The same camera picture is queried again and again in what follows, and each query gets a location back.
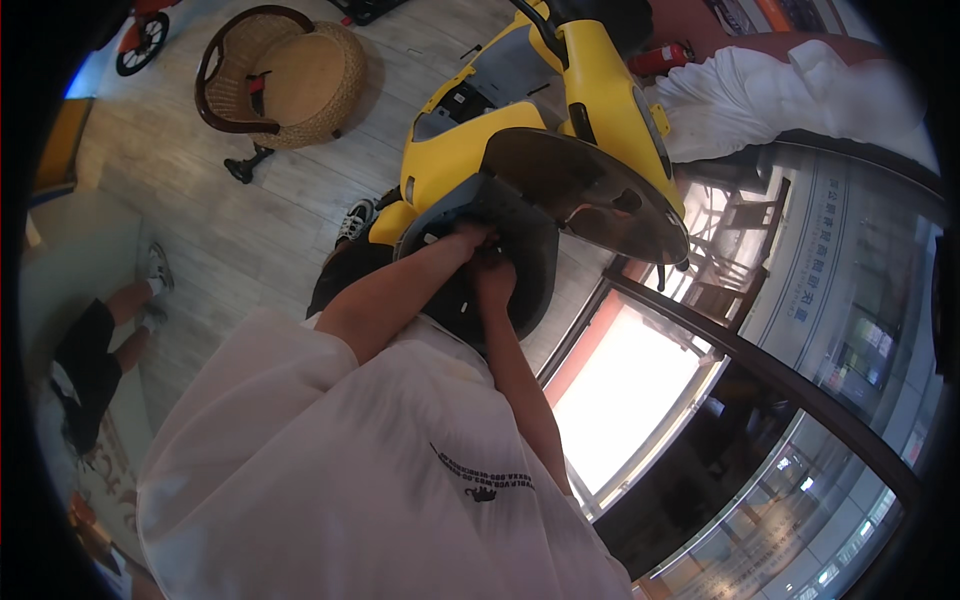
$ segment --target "wooden chair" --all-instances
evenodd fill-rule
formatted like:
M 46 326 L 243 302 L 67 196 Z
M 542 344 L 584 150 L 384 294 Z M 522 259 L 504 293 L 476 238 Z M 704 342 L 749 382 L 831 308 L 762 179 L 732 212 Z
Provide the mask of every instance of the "wooden chair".
M 253 158 L 224 161 L 235 178 L 250 183 L 253 167 L 274 150 L 339 137 L 366 74 L 363 47 L 342 25 L 260 6 L 234 16 L 210 40 L 194 101 L 210 127 L 250 136 Z

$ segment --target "fire extinguisher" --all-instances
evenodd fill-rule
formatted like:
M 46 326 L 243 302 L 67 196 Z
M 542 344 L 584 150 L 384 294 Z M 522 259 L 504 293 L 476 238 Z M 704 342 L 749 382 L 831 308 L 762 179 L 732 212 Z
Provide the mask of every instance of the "fire extinguisher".
M 675 66 L 684 66 L 694 60 L 693 48 L 690 46 L 690 40 L 686 41 L 686 46 L 679 41 L 667 44 L 657 50 L 644 52 L 627 60 L 627 68 L 639 77 L 649 77 L 666 73 Z

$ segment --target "white sock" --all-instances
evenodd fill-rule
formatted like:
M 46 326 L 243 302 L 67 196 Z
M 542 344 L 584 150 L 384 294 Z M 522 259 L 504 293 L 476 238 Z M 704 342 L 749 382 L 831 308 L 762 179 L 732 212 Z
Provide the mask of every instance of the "white sock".
M 167 291 L 167 286 L 163 283 L 163 279 L 160 277 L 148 277 L 147 283 L 150 285 L 150 289 L 154 292 L 154 296 L 159 296 Z
M 144 315 L 143 321 L 141 321 L 140 324 L 144 327 L 147 327 L 147 331 L 150 331 L 151 333 L 160 327 L 160 324 L 156 322 L 156 319 L 154 319 L 153 315 Z

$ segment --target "black tire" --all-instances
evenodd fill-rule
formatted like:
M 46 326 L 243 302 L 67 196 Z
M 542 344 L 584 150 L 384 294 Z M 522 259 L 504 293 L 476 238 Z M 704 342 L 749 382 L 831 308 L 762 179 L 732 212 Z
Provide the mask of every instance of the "black tire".
M 143 24 L 143 31 L 146 34 L 145 37 L 150 39 L 148 43 L 123 54 L 117 54 L 117 75 L 120 77 L 129 77 L 154 59 L 167 39 L 167 33 L 170 31 L 170 17 L 164 12 L 158 12 L 154 18 Z

